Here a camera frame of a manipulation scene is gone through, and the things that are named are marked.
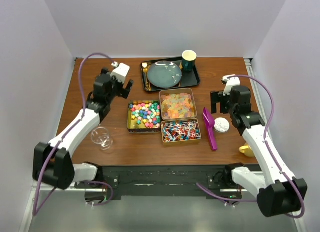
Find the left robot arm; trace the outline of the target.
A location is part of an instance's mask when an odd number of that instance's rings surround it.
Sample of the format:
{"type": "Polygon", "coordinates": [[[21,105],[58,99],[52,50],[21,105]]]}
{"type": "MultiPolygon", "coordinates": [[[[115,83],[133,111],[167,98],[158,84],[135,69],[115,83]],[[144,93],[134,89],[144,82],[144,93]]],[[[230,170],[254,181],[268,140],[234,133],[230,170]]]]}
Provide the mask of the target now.
{"type": "Polygon", "coordinates": [[[92,188],[100,187],[104,181],[100,166],[93,163],[74,164],[72,156],[86,136],[105,119],[113,99],[128,97],[133,83],[129,80],[125,85],[109,73],[98,75],[85,107],[74,121],[48,143],[36,145],[33,179],[59,189],[67,189],[73,182],[83,181],[92,188]]]}

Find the clear glass jar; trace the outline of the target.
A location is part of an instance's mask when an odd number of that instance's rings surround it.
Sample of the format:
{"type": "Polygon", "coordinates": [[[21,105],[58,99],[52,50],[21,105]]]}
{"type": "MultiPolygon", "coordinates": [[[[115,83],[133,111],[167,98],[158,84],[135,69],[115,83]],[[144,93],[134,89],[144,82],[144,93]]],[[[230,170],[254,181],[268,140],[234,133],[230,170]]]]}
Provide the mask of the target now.
{"type": "Polygon", "coordinates": [[[103,152],[110,150],[114,143],[109,130],[103,126],[98,126],[93,129],[90,136],[91,141],[103,152]]]}

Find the gold tin of star candies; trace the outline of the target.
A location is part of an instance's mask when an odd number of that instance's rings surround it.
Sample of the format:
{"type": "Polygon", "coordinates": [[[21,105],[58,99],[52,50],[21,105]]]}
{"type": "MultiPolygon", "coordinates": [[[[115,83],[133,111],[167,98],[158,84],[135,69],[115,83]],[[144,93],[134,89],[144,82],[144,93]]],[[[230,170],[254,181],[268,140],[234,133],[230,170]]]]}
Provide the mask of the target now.
{"type": "Polygon", "coordinates": [[[156,133],[161,128],[158,100],[131,100],[127,107],[127,129],[130,133],[156,133]]]}

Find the purple plastic scoop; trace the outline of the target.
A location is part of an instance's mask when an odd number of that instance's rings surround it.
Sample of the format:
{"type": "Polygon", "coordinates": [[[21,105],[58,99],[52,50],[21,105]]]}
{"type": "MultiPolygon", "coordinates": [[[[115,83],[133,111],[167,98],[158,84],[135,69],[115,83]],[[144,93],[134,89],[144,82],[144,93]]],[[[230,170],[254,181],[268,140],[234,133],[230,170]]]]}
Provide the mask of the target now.
{"type": "Polygon", "coordinates": [[[218,149],[217,141],[214,135],[214,126],[215,126],[215,119],[213,118],[210,110],[206,107],[203,108],[202,112],[204,124],[207,130],[209,143],[211,145],[211,149],[216,151],[218,149]]]}

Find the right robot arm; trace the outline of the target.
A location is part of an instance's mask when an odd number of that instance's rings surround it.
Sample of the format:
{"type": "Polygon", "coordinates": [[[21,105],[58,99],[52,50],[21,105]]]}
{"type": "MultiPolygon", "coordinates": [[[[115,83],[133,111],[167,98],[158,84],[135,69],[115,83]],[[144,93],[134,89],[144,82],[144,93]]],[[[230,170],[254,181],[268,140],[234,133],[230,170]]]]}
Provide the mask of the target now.
{"type": "Polygon", "coordinates": [[[247,86],[235,85],[227,93],[210,93],[211,112],[228,113],[233,126],[252,149],[264,178],[259,178],[241,163],[226,166],[223,183],[228,188],[242,186],[249,191],[266,217],[291,215],[300,211],[304,215],[307,183],[298,179],[286,166],[269,137],[266,124],[259,112],[252,110],[251,91],[247,86]]]}

